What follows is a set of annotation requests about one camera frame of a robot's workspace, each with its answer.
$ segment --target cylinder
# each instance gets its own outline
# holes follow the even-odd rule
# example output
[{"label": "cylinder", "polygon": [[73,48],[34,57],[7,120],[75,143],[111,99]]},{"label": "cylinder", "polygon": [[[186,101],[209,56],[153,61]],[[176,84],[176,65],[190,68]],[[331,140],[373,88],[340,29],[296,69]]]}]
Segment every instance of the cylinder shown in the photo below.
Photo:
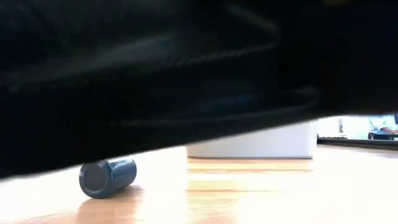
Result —
[{"label": "cylinder", "polygon": [[84,164],[79,173],[82,191],[92,198],[106,198],[132,184],[137,176],[133,160]]}]

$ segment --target black object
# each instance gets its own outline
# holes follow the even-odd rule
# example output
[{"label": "black object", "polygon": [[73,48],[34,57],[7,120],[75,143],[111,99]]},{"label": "black object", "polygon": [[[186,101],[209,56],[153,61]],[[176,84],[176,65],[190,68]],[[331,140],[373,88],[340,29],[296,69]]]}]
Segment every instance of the black object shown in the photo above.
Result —
[{"label": "black object", "polygon": [[101,161],[84,164],[80,169],[82,191],[93,198],[105,198],[132,184],[137,175],[133,160]]},{"label": "black object", "polygon": [[394,140],[396,134],[374,134],[368,133],[368,140]]},{"label": "black object", "polygon": [[328,144],[332,146],[344,146],[344,147],[364,147],[369,149],[398,151],[398,141],[385,141],[385,140],[375,140],[375,139],[319,138],[318,144]]},{"label": "black object", "polygon": [[397,110],[398,4],[322,2],[2,0],[0,177]]}]

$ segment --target white box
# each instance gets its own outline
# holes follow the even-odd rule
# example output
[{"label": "white box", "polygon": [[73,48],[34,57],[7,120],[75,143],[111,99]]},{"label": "white box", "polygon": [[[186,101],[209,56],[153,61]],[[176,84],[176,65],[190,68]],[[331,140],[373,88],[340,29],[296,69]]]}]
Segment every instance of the white box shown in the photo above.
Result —
[{"label": "white box", "polygon": [[187,156],[212,159],[304,159],[317,147],[317,123],[292,124],[187,146]]}]

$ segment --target person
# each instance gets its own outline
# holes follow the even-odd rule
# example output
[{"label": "person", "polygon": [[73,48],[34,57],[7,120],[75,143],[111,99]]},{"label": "person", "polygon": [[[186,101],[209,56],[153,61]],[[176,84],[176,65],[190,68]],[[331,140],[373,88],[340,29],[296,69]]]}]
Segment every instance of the person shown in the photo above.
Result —
[{"label": "person", "polygon": [[394,140],[393,134],[398,134],[395,117],[391,114],[369,117],[368,139]]}]

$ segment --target table surface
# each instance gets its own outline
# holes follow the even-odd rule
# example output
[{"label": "table surface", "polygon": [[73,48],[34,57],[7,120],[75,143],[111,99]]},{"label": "table surface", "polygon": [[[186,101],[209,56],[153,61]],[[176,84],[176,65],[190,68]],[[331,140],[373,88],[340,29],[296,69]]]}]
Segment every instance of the table surface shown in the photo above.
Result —
[{"label": "table surface", "polygon": [[0,183],[0,223],[398,223],[398,152],[318,146],[313,160],[132,156],[137,180],[95,200],[79,167]]}]

